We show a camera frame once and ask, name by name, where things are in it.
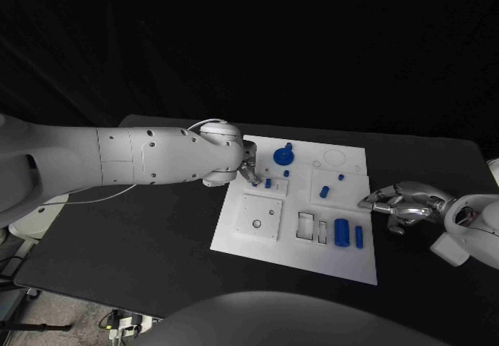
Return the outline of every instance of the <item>white board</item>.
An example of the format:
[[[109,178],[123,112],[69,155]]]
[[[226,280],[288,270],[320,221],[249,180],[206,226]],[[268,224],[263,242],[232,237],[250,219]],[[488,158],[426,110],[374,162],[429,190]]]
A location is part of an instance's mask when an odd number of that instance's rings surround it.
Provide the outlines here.
[[[273,183],[286,181],[286,186],[285,190],[281,184],[278,190],[263,186],[253,189],[237,174],[229,184],[210,249],[376,285],[370,214],[356,207],[357,201],[370,193],[363,148],[258,136],[245,136],[243,139],[256,144],[256,175],[271,178]],[[288,166],[279,166],[273,162],[273,152],[286,143],[292,144],[294,161]],[[283,170],[288,170],[288,177],[283,177]],[[321,199],[318,192],[325,183],[330,192]],[[250,204],[260,205],[260,208],[250,209],[250,214],[243,212],[245,195],[263,198]],[[265,203],[275,200],[281,201],[276,241],[271,238],[275,226],[268,231],[250,230],[249,227],[242,232],[236,230],[240,223],[249,225],[253,220],[268,219],[269,207]],[[298,213],[312,215],[311,241],[295,237]],[[348,222],[348,247],[337,247],[333,243],[333,222],[337,218]],[[356,248],[356,226],[363,229],[361,249]]]

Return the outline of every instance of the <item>black curtain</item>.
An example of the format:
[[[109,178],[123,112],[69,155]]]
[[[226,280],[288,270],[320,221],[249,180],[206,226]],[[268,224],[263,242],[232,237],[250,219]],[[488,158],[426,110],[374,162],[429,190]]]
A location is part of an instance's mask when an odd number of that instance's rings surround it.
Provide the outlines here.
[[[4,1],[0,111],[441,136],[499,156],[494,1],[266,7]]]

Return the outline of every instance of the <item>floor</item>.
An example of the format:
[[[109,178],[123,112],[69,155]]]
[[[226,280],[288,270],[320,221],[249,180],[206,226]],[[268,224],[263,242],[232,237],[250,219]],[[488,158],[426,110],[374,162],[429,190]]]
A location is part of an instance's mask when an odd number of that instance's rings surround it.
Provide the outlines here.
[[[24,304],[17,323],[70,324],[71,329],[69,332],[14,332],[8,346],[108,346],[109,332],[97,328],[97,322],[109,311],[96,303],[43,292]]]

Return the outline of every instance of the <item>blue object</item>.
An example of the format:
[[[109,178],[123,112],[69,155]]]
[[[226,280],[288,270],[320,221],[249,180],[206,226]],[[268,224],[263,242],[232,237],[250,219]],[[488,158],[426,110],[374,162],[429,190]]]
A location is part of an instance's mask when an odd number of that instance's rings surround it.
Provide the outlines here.
[[[275,150],[273,161],[281,166],[286,166],[288,164],[291,164],[292,160],[294,160],[292,145],[291,143],[286,143],[283,148],[279,148],[278,150]]]
[[[325,198],[327,197],[327,192],[328,191],[330,191],[330,188],[327,186],[322,186],[321,190],[320,190],[320,193],[318,193],[320,198]]]
[[[337,247],[350,246],[350,231],[347,228],[347,220],[343,218],[334,220],[334,245]]]
[[[363,249],[363,235],[360,226],[356,226],[356,248]]]

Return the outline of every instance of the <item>white cable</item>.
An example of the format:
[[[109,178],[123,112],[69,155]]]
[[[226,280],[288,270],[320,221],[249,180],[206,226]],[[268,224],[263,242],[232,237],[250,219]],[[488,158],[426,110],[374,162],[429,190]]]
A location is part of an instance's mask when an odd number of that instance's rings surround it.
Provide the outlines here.
[[[217,121],[219,123],[224,123],[226,121],[223,119],[206,119],[203,121],[198,121],[187,130],[191,130],[193,128],[196,128],[198,125],[203,125],[206,123],[210,123],[211,121]]]
[[[129,191],[136,185],[132,185],[131,187],[128,187],[128,189],[123,189],[119,193],[116,193],[115,195],[100,198],[99,200],[86,200],[83,202],[59,202],[59,203],[47,203],[47,204],[41,204],[40,206],[46,206],[46,205],[59,205],[59,204],[86,204],[86,203],[95,203],[95,202],[102,202],[103,200],[110,199],[112,197],[116,197],[121,193],[125,193],[126,191]]]

